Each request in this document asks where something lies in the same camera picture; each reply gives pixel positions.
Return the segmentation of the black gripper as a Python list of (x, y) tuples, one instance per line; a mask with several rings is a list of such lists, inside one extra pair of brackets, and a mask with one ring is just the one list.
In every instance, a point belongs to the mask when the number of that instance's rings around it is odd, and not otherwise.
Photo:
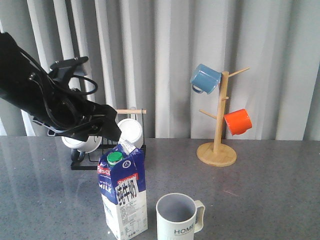
[(122, 133), (114, 108), (89, 101), (73, 89), (33, 90), (32, 116), (50, 134), (79, 141), (86, 141), (89, 136), (118, 141)]

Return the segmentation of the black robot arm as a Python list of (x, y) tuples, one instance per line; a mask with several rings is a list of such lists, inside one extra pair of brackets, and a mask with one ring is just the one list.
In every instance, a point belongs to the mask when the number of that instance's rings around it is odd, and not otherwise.
[(86, 99), (95, 88), (82, 92), (70, 88), (71, 78), (88, 57), (57, 61), (45, 70), (5, 32), (0, 35), (0, 97), (33, 116), (33, 121), (48, 129), (50, 136), (87, 141), (90, 136), (118, 141), (121, 130), (117, 111), (107, 104)]

